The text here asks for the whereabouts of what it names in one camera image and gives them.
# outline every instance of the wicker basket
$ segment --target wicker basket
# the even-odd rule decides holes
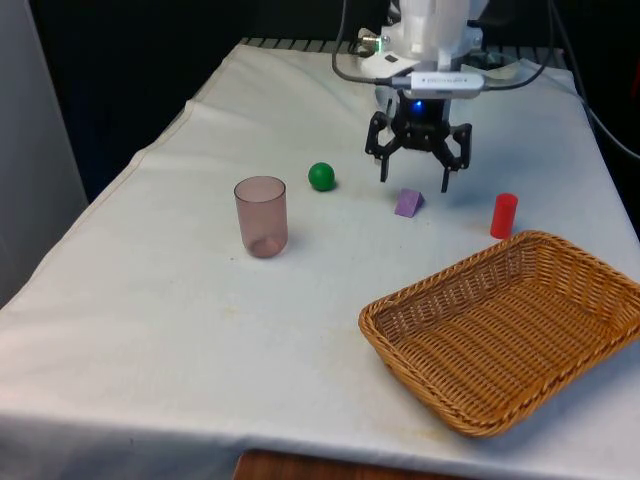
[[[640,286],[525,232],[369,305],[359,323],[445,422],[492,436],[640,336]]]

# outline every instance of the gray wall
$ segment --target gray wall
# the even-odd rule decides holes
[[[86,207],[31,12],[0,0],[0,306]]]

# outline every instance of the basket rim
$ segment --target basket rim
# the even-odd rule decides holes
[[[398,351],[380,331],[376,329],[374,317],[377,314],[394,308],[401,302],[406,302],[417,293],[426,289],[433,288],[434,286],[447,281],[451,277],[465,272],[470,267],[474,266],[476,263],[484,260],[487,257],[495,256],[503,252],[504,250],[507,250],[514,245],[523,243],[525,241],[544,241],[551,243],[556,248],[568,248],[573,253],[577,254],[577,261],[585,262],[600,271],[606,272],[607,275],[615,277],[618,281],[622,282],[626,287],[630,288],[632,291],[635,291],[635,293],[640,296],[640,285],[633,282],[626,275],[614,270],[611,266],[597,259],[593,255],[585,252],[571,242],[564,240],[556,235],[536,230],[529,230],[514,235],[513,237],[501,243],[493,245],[448,267],[440,273],[432,275],[420,282],[415,283],[414,285],[406,287],[386,297],[383,297],[376,302],[369,304],[362,310],[358,320],[358,325],[361,332],[367,338],[369,343],[374,347],[378,355],[380,355],[385,363],[387,363],[387,365],[389,365],[389,367],[394,371],[394,374],[397,376],[395,366],[392,365],[392,363],[395,362],[396,365],[402,366],[404,370],[412,377],[413,381],[422,387],[422,393],[426,398],[425,403],[434,408],[439,415],[445,418],[445,420],[456,420],[457,422],[465,425],[467,427],[465,433],[471,435],[484,436],[486,435],[486,433],[484,432],[496,430],[496,428],[500,429],[500,431],[504,431],[510,428],[520,418],[526,415],[527,410],[530,409],[532,405],[536,404],[539,401],[543,401],[550,395],[553,395],[562,386],[575,378],[576,375],[588,369],[592,365],[594,360],[597,360],[606,351],[615,351],[617,347],[629,343],[634,339],[634,337],[640,336],[639,318],[639,322],[632,324],[626,330],[621,330],[619,335],[612,337],[609,342],[601,345],[598,349],[586,353],[585,355],[580,357],[578,361],[573,363],[571,367],[558,373],[554,377],[541,379],[542,381],[540,382],[540,388],[532,390],[532,394],[524,397],[517,405],[512,406],[512,408],[510,408],[505,414],[502,414],[501,416],[491,420],[479,420],[469,416],[466,412],[456,407],[456,405],[454,405],[436,387],[429,384],[424,376],[413,367],[411,362],[408,361],[404,357],[404,355],[400,351]]]

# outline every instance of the pink plastic cup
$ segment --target pink plastic cup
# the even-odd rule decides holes
[[[274,177],[251,177],[236,185],[242,243],[254,257],[274,257],[287,244],[286,190]]]

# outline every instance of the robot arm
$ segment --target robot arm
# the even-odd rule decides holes
[[[469,167],[469,124],[449,124],[451,100],[474,98],[485,86],[479,74],[461,73],[462,57],[482,46],[482,31],[467,26],[477,19],[488,0],[400,0],[401,20],[382,29],[377,52],[363,61],[362,70],[374,78],[393,78],[382,111],[369,125],[365,151],[381,163],[382,182],[389,173],[389,157],[400,148],[433,153],[444,167],[442,191],[449,174]],[[390,128],[394,138],[380,145],[378,134]],[[446,140],[460,145],[455,156]]]

